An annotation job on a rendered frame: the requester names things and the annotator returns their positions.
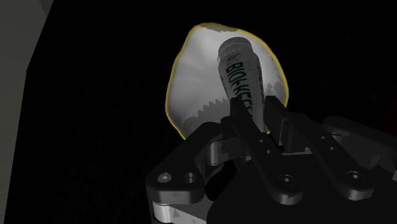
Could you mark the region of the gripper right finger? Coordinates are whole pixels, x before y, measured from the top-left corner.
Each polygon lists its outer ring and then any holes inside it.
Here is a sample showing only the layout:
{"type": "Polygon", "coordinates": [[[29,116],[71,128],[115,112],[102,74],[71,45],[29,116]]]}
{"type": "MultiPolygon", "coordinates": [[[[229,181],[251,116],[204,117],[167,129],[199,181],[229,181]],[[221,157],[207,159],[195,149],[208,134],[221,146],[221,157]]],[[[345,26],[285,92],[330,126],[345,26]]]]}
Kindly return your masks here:
{"type": "Polygon", "coordinates": [[[264,122],[284,155],[314,155],[337,192],[347,199],[372,196],[372,170],[377,166],[397,182],[397,136],[339,116],[317,123],[305,114],[289,112],[273,95],[265,98],[264,122]]]}

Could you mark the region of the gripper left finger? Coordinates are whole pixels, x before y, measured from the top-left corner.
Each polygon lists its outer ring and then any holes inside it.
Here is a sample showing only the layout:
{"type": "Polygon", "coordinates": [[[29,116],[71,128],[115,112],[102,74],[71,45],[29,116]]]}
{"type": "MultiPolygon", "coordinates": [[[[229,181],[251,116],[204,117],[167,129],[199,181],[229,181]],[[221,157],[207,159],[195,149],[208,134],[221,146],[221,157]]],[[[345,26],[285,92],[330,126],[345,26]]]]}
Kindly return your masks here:
{"type": "Polygon", "coordinates": [[[302,199],[300,180],[286,167],[275,143],[259,131],[237,97],[230,101],[230,116],[225,123],[203,123],[146,176],[148,198],[165,205],[200,202],[207,181],[207,151],[217,142],[229,143],[228,149],[235,157],[251,157],[273,200],[293,205],[302,199]]]}

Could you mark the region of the grey bottle with dark lettering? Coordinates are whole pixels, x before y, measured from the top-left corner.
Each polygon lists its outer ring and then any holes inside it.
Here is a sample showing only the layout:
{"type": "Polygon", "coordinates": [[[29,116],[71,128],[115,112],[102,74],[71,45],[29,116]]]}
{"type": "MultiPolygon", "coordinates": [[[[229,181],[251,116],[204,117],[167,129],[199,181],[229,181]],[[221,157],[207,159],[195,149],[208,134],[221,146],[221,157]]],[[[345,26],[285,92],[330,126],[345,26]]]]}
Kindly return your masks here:
{"type": "Polygon", "coordinates": [[[228,99],[240,98],[259,130],[268,134],[261,65],[248,39],[233,37],[221,44],[218,71],[228,99]]]}

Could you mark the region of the white bowl with yellow rim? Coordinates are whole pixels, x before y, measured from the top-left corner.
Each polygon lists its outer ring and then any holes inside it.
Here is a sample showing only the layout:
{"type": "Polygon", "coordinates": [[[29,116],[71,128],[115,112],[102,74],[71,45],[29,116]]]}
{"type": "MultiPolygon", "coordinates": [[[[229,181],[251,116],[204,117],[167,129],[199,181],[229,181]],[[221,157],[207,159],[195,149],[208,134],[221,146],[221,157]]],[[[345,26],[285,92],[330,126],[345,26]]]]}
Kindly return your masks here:
{"type": "Polygon", "coordinates": [[[233,37],[249,40],[257,54],[265,95],[288,103],[289,88],[284,71],[270,47],[242,29],[216,23],[194,26],[188,33],[171,71],[165,112],[179,135],[186,139],[205,122],[220,122],[230,114],[230,104],[218,72],[218,50],[233,37]]]}

